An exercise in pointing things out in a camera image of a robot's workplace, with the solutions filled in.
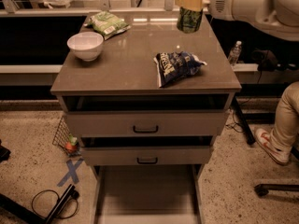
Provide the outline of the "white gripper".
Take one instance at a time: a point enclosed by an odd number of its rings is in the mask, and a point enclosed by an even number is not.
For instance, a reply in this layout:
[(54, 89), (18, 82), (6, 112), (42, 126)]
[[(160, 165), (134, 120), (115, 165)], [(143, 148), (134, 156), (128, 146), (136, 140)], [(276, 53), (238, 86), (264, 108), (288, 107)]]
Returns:
[(245, 16), (237, 7), (239, 0), (175, 0), (175, 5), (191, 11), (201, 11), (207, 7), (209, 14), (225, 21), (243, 21)]

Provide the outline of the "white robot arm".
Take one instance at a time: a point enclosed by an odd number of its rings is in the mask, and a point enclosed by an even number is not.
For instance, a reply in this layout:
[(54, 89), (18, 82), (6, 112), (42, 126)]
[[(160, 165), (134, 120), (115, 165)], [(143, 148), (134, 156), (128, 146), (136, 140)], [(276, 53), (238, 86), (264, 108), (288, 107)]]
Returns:
[(243, 21), (271, 36), (299, 41), (299, 0), (175, 0), (192, 11), (207, 8), (215, 19)]

